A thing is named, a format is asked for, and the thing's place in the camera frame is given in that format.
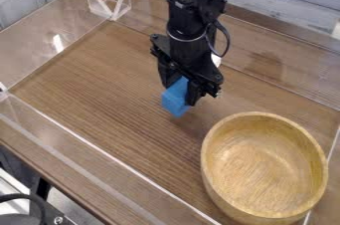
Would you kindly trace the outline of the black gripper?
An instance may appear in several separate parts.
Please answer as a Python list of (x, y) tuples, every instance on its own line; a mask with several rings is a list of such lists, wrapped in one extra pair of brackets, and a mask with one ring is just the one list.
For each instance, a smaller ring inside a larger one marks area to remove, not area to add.
[(212, 62), (216, 30), (204, 31), (196, 38), (180, 39), (172, 33), (152, 34), (151, 53), (159, 61), (159, 73), (165, 88), (185, 77), (185, 104), (191, 107), (205, 95), (217, 96), (223, 74)]

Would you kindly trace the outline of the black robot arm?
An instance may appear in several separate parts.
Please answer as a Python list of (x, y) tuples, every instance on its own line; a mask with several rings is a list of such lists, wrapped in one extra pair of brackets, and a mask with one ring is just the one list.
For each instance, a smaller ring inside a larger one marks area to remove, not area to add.
[(227, 32), (219, 22), (225, 0), (167, 1), (167, 32), (151, 35), (151, 52), (159, 60), (164, 87), (187, 79), (183, 102), (192, 107), (204, 96), (217, 95), (224, 81), (212, 59), (227, 54), (215, 47), (216, 34)]

